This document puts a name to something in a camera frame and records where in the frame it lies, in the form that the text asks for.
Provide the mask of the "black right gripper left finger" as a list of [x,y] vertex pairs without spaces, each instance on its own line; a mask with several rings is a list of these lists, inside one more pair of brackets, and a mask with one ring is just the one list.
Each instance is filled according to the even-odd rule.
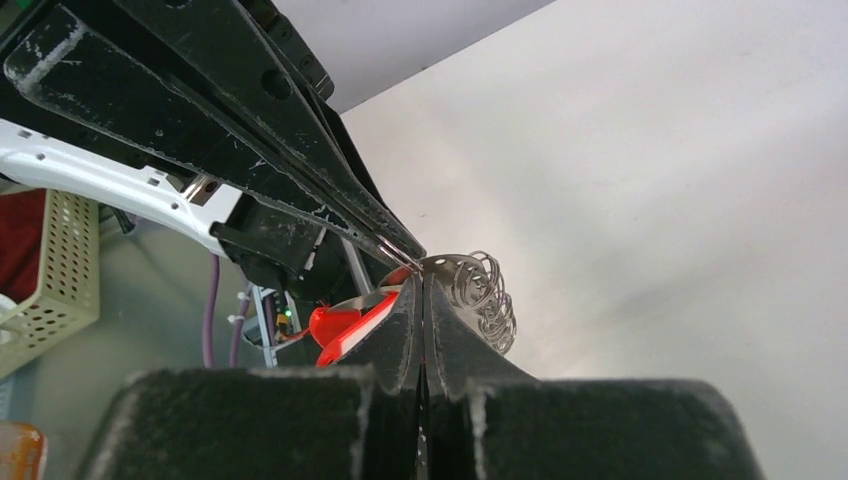
[[114,396],[80,479],[414,479],[420,277],[337,364],[153,370]]

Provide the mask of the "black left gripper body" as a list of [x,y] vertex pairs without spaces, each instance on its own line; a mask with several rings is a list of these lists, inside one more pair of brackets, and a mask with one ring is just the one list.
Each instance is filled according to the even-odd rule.
[[[1,28],[1,116],[121,164],[233,173],[257,153],[187,92],[199,75],[118,7],[34,1]],[[269,1],[238,1],[325,104],[334,86],[293,23]]]

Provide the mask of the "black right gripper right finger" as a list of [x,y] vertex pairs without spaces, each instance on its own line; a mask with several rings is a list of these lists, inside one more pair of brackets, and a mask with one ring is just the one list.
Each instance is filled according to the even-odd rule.
[[423,282],[433,479],[760,479],[730,402],[693,379],[540,380]]

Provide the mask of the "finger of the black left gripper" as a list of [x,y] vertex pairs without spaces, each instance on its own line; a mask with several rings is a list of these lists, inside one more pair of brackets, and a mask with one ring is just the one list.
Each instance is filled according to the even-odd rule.
[[259,158],[222,173],[257,200],[320,224],[385,262],[426,254],[356,178],[311,85],[238,1],[120,1],[199,75],[197,105]]
[[3,28],[6,120],[175,165],[413,266],[420,242],[381,199],[332,90],[272,5],[29,5]]

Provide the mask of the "key with red tag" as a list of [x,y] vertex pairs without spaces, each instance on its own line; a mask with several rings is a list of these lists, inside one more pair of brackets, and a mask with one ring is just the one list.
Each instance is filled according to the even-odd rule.
[[308,321],[312,346],[305,363],[392,370],[407,361],[413,334],[403,288],[410,276],[410,270],[397,268],[367,294],[315,308]]

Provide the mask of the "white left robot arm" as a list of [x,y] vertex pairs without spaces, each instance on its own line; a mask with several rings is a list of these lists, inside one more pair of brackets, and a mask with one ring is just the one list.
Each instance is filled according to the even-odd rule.
[[333,90],[270,1],[1,5],[2,177],[169,227],[263,287],[328,289],[328,236],[389,266],[425,256]]

